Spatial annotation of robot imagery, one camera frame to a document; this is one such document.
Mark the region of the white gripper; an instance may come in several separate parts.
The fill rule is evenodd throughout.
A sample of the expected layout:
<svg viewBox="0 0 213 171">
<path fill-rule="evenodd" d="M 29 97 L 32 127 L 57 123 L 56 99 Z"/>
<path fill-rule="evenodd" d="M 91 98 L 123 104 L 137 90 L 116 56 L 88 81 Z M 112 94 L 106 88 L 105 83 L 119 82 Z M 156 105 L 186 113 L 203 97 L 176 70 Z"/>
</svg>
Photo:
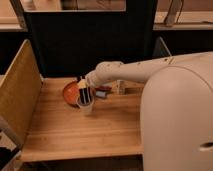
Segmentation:
<svg viewBox="0 0 213 171">
<path fill-rule="evenodd" d="M 94 74 L 87 74 L 86 76 L 78 76 L 77 85 L 80 89 L 87 87 L 97 87 L 98 78 Z"/>
</svg>

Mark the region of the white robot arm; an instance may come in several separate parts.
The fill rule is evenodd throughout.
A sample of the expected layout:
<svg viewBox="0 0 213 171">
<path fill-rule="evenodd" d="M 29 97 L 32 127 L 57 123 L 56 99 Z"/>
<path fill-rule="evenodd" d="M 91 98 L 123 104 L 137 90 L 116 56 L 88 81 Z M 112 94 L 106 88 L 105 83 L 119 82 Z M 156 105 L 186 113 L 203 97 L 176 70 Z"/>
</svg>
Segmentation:
<svg viewBox="0 0 213 171">
<path fill-rule="evenodd" d="M 85 76 L 90 87 L 116 80 L 144 85 L 144 171 L 213 171 L 213 51 L 101 62 Z"/>
</svg>

